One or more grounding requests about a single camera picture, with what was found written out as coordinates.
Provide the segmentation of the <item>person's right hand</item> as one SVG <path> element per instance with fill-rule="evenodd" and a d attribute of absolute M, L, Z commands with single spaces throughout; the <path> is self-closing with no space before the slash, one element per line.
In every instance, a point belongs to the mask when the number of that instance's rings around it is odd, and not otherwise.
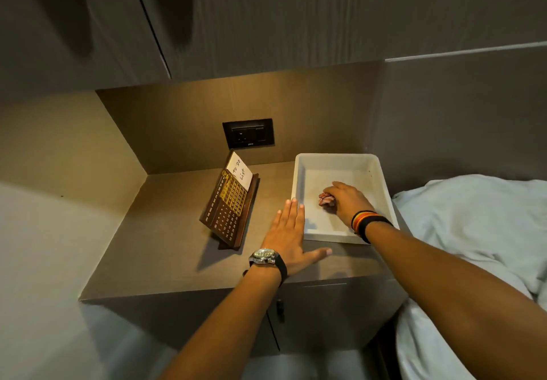
<path fill-rule="evenodd" d="M 358 211 L 375 211 L 373 205 L 368 201 L 364 194 L 352 186 L 353 188 L 353 210 L 352 211 L 337 211 L 338 218 L 349 228 L 351 227 L 352 218 Z"/>

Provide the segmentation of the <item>person's left hand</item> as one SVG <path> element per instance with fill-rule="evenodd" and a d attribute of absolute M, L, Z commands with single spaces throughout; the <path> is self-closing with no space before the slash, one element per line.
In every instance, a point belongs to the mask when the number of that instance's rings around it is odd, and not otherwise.
<path fill-rule="evenodd" d="M 304 227 L 305 227 L 305 208 L 298 202 L 298 215 L 295 229 L 288 228 L 288 213 L 291 206 L 291 199 L 286 200 L 283 210 L 281 223 L 283 224 L 277 232 L 270 230 L 267 232 L 261 248 L 271 248 L 277 251 L 284 260 L 288 276 L 291 277 L 309 266 L 304 264 Z"/>

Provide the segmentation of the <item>person's left forearm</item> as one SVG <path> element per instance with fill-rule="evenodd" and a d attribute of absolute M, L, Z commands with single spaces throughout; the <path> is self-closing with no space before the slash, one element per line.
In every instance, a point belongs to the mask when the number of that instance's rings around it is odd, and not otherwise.
<path fill-rule="evenodd" d="M 251 266 L 158 380 L 240 380 L 281 274 Z"/>

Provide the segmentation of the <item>person's right forearm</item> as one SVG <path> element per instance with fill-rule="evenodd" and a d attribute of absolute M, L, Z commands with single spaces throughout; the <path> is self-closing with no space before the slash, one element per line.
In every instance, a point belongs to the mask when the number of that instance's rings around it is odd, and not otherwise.
<path fill-rule="evenodd" d="M 547 312 L 532 299 L 389 224 L 366 238 L 476 380 L 547 380 Z"/>

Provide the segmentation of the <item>white rectangular plastic tray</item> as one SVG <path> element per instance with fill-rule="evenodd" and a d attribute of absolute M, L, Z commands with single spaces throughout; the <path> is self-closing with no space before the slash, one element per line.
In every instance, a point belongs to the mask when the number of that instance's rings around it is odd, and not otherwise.
<path fill-rule="evenodd" d="M 380 161 L 373 154 L 302 153 L 295 158 L 291 197 L 305 206 L 304 240 L 363 245 L 337 218 L 319 205 L 319 194 L 333 181 L 356 187 L 396 229 L 400 229 Z"/>

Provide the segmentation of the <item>striped red yellow wristband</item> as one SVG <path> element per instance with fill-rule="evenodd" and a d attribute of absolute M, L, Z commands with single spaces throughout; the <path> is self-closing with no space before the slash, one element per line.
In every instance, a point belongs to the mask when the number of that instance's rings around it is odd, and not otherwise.
<path fill-rule="evenodd" d="M 352 222 L 351 222 L 351 227 L 353 232 L 359 236 L 362 236 L 361 232 L 359 231 L 360 223 L 364 219 L 368 219 L 371 217 L 380 217 L 380 216 L 381 215 L 375 211 L 358 211 L 352 218 Z"/>

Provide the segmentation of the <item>black wristband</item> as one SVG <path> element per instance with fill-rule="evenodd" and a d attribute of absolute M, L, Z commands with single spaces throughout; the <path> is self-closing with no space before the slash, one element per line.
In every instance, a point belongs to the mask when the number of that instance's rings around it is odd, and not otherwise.
<path fill-rule="evenodd" d="M 384 223 L 393 227 L 393 224 L 386 217 L 382 215 L 380 217 L 371 217 L 368 219 L 364 219 L 359 226 L 359 231 L 362 234 L 362 236 L 359 236 L 359 237 L 363 240 L 363 242 L 366 245 L 371 245 L 369 239 L 366 236 L 366 228 L 372 223 Z"/>

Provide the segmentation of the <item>brown wooden desk calendar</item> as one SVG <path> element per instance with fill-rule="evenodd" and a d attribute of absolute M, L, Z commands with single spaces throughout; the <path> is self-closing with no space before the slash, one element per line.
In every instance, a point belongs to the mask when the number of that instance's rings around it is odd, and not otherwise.
<path fill-rule="evenodd" d="M 245 239 L 260 178 L 257 173 L 253 173 L 249 191 L 244 190 L 225 169 L 227 161 L 228 157 L 200 216 L 200 222 L 220 241 L 221 248 L 238 251 Z"/>

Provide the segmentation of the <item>grey-brown nightstand cabinet door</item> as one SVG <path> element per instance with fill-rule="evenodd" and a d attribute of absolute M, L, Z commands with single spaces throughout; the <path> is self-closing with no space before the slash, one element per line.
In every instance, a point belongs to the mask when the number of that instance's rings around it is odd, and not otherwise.
<path fill-rule="evenodd" d="M 231 291 L 224 288 L 96 298 L 81 295 L 80 300 L 103 306 L 159 342 L 181 350 Z"/>
<path fill-rule="evenodd" d="M 268 309 L 282 354 L 360 349 L 390 320 L 408 295 L 388 273 L 316 283 L 285 283 Z M 276 301 L 282 299 L 280 324 Z"/>

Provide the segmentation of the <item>white handwritten note paper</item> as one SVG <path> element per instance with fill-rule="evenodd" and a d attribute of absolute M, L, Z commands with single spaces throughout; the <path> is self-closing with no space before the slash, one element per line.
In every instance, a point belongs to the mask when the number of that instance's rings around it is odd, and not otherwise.
<path fill-rule="evenodd" d="M 235 151 L 230 152 L 225 169 L 234 176 L 244 190 L 249 191 L 253 173 Z"/>

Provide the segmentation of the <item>white bed sheet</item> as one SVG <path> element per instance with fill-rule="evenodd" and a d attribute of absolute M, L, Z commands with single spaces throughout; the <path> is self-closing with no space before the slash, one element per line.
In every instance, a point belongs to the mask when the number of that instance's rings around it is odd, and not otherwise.
<path fill-rule="evenodd" d="M 479 174 L 393 198 L 414 237 L 476 265 L 547 312 L 547 181 Z M 402 380 L 475 380 L 411 299 L 396 324 Z"/>

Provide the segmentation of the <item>wide grey-brown overhead cabinet door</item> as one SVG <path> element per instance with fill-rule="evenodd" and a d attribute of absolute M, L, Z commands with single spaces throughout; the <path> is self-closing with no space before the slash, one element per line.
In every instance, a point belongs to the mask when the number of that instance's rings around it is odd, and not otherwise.
<path fill-rule="evenodd" d="M 141 0 L 177 81 L 547 42 L 547 0 Z"/>

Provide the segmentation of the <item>narrow grey-brown overhead cabinet door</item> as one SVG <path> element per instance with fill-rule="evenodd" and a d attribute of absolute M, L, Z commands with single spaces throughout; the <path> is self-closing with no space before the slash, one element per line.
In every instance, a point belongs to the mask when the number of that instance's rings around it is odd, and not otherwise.
<path fill-rule="evenodd" d="M 141 0 L 0 0 L 0 99 L 170 79 Z"/>

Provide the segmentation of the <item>black wall power socket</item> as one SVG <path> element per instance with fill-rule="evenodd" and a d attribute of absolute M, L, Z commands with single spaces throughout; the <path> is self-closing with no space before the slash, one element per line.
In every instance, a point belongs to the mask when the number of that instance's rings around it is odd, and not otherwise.
<path fill-rule="evenodd" d="M 271 118 L 223 122 L 222 126 L 230 150 L 275 145 L 273 120 Z"/>

